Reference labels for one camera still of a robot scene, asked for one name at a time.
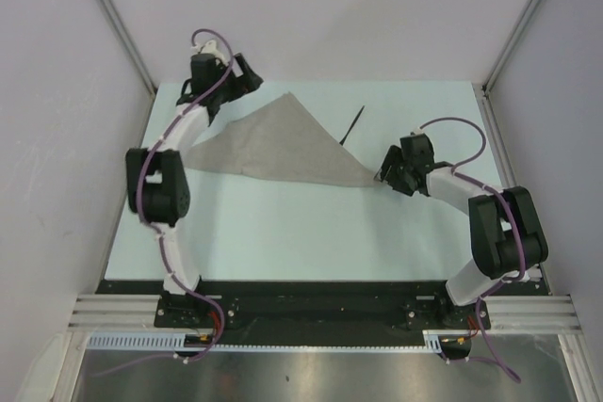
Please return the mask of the grey cloth napkin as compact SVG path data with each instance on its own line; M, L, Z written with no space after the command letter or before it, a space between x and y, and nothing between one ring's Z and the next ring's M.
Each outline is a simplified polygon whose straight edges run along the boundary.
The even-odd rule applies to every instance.
M246 117L227 123L195 144L185 166L259 180L376 186L374 172L333 138L292 94L286 93Z

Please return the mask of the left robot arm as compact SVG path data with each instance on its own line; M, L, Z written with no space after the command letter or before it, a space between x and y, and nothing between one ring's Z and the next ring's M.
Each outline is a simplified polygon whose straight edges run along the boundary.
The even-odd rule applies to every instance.
M192 294L200 272L181 238L182 220L191 203L184 154L222 105L258 90L263 79L241 53L225 59L216 51L201 51L191 57L190 71L166 130L154 145L129 149L125 165L129 209L155 234L165 269L163 290L182 296L174 312L195 327L207 318L208 304Z

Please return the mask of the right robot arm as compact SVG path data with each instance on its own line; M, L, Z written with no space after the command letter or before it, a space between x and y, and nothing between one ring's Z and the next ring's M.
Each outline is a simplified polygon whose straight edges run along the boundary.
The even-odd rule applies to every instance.
M471 258L446 282L448 295L434 304L435 318L446 328L467 319L467 305L501 284L524 279L548 258L530 192L523 186L495 188L448 162L437 162L424 134L390 146L376 180L409 197L421 194L443 201L468 217Z

